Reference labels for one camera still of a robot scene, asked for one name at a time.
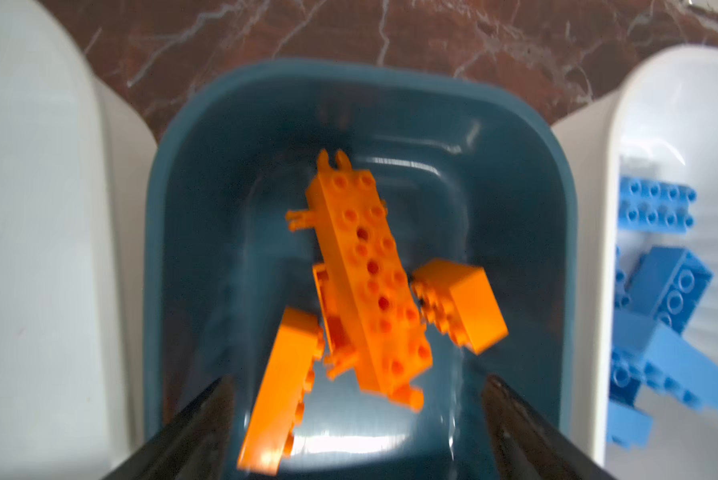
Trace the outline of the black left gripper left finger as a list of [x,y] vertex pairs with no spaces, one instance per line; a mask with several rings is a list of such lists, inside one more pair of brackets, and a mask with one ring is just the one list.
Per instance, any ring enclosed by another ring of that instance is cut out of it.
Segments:
[[227,463],[233,419],[233,379],[224,375],[106,478],[219,479]]

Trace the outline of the long orange lego brick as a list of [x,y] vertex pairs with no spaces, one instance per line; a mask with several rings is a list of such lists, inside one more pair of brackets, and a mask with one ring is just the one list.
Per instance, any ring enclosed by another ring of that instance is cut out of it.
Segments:
[[292,231],[314,230],[335,284],[341,319],[356,347],[359,388],[414,412],[425,394],[413,380],[433,365],[427,326],[388,224],[388,210],[368,170],[348,155],[321,150],[306,189],[307,207],[286,215]]

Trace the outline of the blue lego brick front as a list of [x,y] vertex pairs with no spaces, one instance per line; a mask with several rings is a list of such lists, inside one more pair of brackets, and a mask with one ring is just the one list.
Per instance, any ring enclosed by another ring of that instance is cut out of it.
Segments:
[[653,246],[627,282],[626,309],[661,321],[682,336],[713,279],[713,272],[688,248]]

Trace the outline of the small orange lego brick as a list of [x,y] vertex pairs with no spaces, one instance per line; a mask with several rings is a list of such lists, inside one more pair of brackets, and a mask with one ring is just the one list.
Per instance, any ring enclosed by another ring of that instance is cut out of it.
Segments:
[[413,272],[422,317],[457,346],[476,355],[509,335],[485,270],[434,259]]

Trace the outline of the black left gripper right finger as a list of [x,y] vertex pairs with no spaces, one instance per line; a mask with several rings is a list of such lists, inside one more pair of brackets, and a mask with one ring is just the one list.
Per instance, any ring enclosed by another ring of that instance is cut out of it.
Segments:
[[495,374],[486,377],[481,402],[501,479],[610,479],[557,428]]

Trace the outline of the blue lego brick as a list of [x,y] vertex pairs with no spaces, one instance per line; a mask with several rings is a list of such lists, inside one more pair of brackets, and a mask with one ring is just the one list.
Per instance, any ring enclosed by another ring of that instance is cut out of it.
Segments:
[[630,406],[642,386],[693,410],[718,410],[718,365],[663,322],[614,313],[609,395]]
[[688,185],[622,176],[618,227],[657,234],[685,234],[695,225],[690,206],[697,191]]
[[661,321],[682,336],[713,279],[713,272],[688,248],[653,246],[627,282],[626,309]]
[[629,306],[631,303],[631,297],[626,291],[626,280],[627,275],[621,268],[620,263],[621,250],[619,247],[616,248],[615,256],[615,283],[614,283],[614,308],[623,309]]
[[635,407],[642,382],[629,365],[613,351],[611,355],[606,439],[624,449],[647,446],[653,419]]

